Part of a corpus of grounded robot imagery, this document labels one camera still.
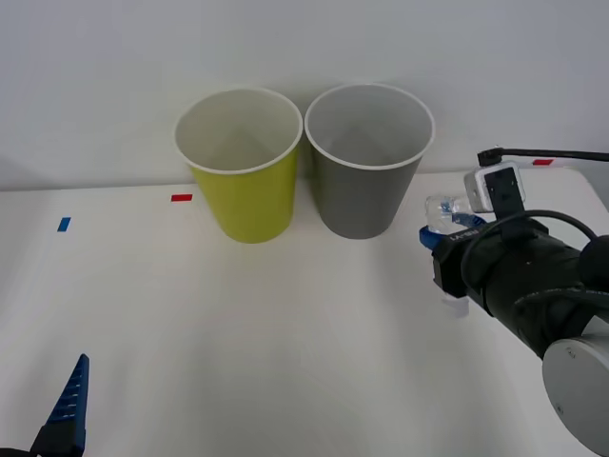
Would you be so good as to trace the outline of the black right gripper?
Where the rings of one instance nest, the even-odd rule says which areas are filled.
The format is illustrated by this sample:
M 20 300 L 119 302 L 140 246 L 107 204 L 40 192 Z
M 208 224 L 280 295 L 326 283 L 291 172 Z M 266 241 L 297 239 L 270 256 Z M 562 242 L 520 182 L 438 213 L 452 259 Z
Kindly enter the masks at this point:
M 455 298 L 490 300 L 498 287 L 498 230 L 487 229 L 468 205 L 443 202 L 440 209 L 448 229 L 465 229 L 444 235 L 420 228 L 420 243 L 432 250 L 435 284 Z

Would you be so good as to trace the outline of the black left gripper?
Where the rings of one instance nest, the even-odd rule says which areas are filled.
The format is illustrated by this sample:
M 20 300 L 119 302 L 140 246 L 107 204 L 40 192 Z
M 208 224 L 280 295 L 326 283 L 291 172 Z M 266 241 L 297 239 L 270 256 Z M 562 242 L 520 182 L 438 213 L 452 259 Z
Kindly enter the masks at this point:
M 81 354 L 30 452 L 1 447 L 0 457 L 82 456 L 86 447 L 89 358 Z

